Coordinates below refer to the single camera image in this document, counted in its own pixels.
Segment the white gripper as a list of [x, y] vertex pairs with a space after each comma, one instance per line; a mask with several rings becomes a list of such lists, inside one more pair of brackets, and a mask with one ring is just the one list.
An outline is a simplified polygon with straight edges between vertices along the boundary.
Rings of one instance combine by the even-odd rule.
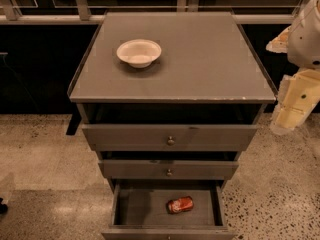
[[284, 135], [300, 127], [320, 102], [320, 0], [310, 0], [291, 27], [268, 42], [266, 50], [287, 52], [288, 60], [301, 67], [280, 82], [270, 129]]

